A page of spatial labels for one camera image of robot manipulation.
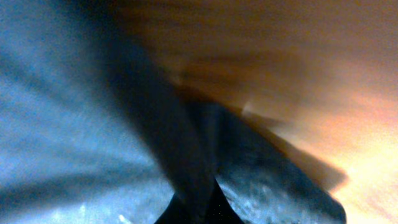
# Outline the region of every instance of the blue cloth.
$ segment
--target blue cloth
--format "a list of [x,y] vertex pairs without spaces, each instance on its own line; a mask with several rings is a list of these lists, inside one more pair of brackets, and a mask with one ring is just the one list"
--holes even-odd
[[345,223],[239,119],[181,104],[87,2],[0,3],[0,223],[154,223],[175,191],[205,211],[215,177],[250,223]]

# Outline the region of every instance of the wooden surface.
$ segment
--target wooden surface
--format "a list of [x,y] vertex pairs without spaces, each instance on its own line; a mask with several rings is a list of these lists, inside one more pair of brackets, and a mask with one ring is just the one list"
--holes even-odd
[[398,223],[398,1],[119,2],[172,82],[242,116],[337,198]]

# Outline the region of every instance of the cloth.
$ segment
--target cloth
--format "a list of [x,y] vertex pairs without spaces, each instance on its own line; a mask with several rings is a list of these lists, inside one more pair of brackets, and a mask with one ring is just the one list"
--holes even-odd
[[209,217],[215,178],[244,222],[345,223],[238,118],[181,104],[98,2],[0,3],[0,223]]

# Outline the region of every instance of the fabric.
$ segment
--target fabric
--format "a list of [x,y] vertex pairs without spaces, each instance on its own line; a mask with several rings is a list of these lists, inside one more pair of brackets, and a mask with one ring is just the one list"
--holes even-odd
[[246,223],[345,223],[238,118],[181,104],[87,2],[0,3],[0,223],[154,223],[173,202],[217,220],[223,194]]

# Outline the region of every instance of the wooden floor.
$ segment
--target wooden floor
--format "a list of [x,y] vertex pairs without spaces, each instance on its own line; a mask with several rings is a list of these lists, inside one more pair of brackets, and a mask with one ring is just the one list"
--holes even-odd
[[398,223],[398,1],[124,1],[117,11],[174,84],[273,141],[349,224]]

